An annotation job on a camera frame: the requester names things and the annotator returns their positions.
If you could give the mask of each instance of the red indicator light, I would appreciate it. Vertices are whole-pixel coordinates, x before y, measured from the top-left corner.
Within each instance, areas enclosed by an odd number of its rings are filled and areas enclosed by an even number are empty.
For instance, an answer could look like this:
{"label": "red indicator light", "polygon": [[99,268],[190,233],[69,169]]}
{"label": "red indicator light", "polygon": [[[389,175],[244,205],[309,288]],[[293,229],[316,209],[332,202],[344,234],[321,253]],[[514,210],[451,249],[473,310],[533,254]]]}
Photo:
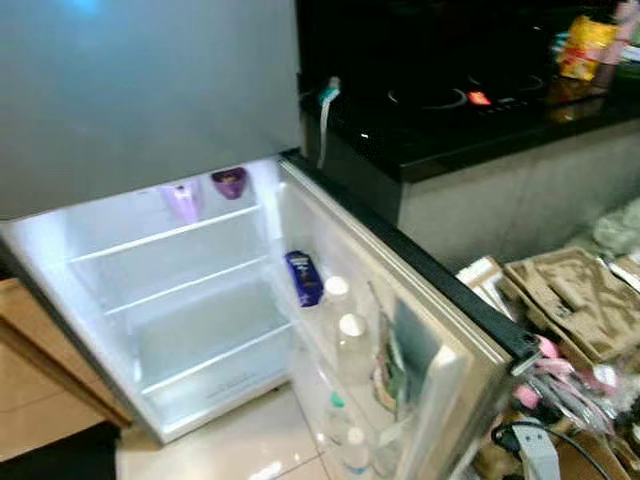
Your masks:
{"label": "red indicator light", "polygon": [[474,105],[491,105],[491,102],[483,92],[469,92],[467,93],[469,101]]}

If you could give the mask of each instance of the electrical cord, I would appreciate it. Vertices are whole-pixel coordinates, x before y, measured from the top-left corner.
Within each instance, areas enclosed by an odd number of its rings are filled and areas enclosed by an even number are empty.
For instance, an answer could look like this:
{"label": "electrical cord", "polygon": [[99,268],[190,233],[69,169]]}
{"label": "electrical cord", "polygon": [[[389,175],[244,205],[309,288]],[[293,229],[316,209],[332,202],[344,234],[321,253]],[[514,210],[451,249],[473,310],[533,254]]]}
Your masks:
{"label": "electrical cord", "polygon": [[587,460],[591,464],[591,466],[598,471],[598,473],[600,474],[600,476],[602,478],[604,478],[605,480],[613,480],[613,477],[611,477],[602,468],[602,466],[598,462],[596,462],[596,460],[589,454],[589,452],[587,452],[584,449],[584,447],[582,447],[582,445],[580,445],[578,442],[576,442],[572,438],[568,437],[564,433],[555,432],[550,427],[547,427],[546,425],[542,425],[540,423],[526,422],[526,421],[516,421],[516,422],[505,423],[504,425],[500,425],[499,427],[495,428],[491,432],[491,439],[493,440],[493,443],[495,443],[497,445],[500,445],[499,439],[500,439],[502,433],[505,430],[507,430],[507,429],[509,429],[511,427],[517,427],[517,426],[532,427],[532,428],[537,428],[539,430],[544,430],[548,434],[553,435],[554,437],[557,437],[557,438],[559,438],[561,440],[564,440],[569,445],[571,445],[573,448],[575,448],[578,451],[578,453],[580,455],[582,455],[584,457],[584,459]]}
{"label": "electrical cord", "polygon": [[324,161],[327,156],[327,124],[329,123],[329,107],[336,97],[340,95],[340,79],[338,77],[331,77],[329,80],[329,86],[322,92],[321,95],[321,110],[320,110],[320,155],[318,156],[318,169],[322,170],[324,167]]}

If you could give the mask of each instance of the clutter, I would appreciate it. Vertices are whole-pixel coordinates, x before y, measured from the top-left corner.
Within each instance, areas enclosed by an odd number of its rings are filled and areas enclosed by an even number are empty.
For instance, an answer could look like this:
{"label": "clutter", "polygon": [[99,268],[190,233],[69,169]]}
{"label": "clutter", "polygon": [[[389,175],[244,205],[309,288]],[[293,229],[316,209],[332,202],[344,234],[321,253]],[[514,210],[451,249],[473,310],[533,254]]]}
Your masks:
{"label": "clutter", "polygon": [[581,247],[607,262],[640,249],[640,198],[599,218],[567,246]]}
{"label": "clutter", "polygon": [[[606,362],[640,343],[640,296],[584,250],[513,262],[505,273],[518,287],[515,293],[537,307],[531,320],[562,331],[592,362]],[[514,294],[511,285],[506,290]]]}
{"label": "clutter", "polygon": [[640,249],[610,263],[609,270],[640,293]]}
{"label": "clutter", "polygon": [[[601,439],[586,432],[579,433],[574,439],[611,478],[616,480],[628,480],[630,478],[609,446]],[[601,478],[594,473],[593,467],[589,465],[585,458],[570,445],[561,443],[557,446],[557,451],[563,480]]]}
{"label": "clutter", "polygon": [[502,298],[497,285],[502,280],[502,268],[492,257],[482,257],[460,270],[456,277],[500,313],[514,320],[514,312]]}

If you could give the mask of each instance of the water bottle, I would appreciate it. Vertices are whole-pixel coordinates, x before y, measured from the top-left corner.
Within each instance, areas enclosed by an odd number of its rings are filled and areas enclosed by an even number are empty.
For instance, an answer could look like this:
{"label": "water bottle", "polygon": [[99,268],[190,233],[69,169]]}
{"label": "water bottle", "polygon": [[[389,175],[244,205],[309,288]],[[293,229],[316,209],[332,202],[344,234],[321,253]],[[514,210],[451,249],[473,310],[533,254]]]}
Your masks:
{"label": "water bottle", "polygon": [[347,478],[365,480],[371,478],[371,455],[365,442],[364,432],[358,427],[347,431],[347,442],[340,447],[340,460]]}
{"label": "water bottle", "polygon": [[338,334],[340,318],[353,310],[349,295],[349,283],[340,276],[334,275],[324,282],[324,334],[333,345]]}
{"label": "water bottle", "polygon": [[327,435],[336,445],[344,445],[349,428],[353,426],[342,398],[333,392],[326,412]]}
{"label": "water bottle", "polygon": [[338,373],[347,383],[369,382],[373,369],[371,335],[367,322],[355,313],[347,313],[338,322]]}

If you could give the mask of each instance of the white bottle cap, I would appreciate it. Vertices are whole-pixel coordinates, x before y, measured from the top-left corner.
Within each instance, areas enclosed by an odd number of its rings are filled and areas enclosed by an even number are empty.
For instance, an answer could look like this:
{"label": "white bottle cap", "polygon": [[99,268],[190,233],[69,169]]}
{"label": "white bottle cap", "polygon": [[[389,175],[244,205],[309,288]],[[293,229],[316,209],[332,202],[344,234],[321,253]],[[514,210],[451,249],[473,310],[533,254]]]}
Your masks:
{"label": "white bottle cap", "polygon": [[349,283],[344,278],[335,275],[324,282],[324,290],[330,297],[341,298],[349,293]]}
{"label": "white bottle cap", "polygon": [[351,427],[347,431],[347,441],[351,445],[362,445],[364,443],[364,432],[358,427]]}
{"label": "white bottle cap", "polygon": [[340,331],[350,337],[360,337],[367,330],[364,319],[353,313],[347,313],[340,319]]}

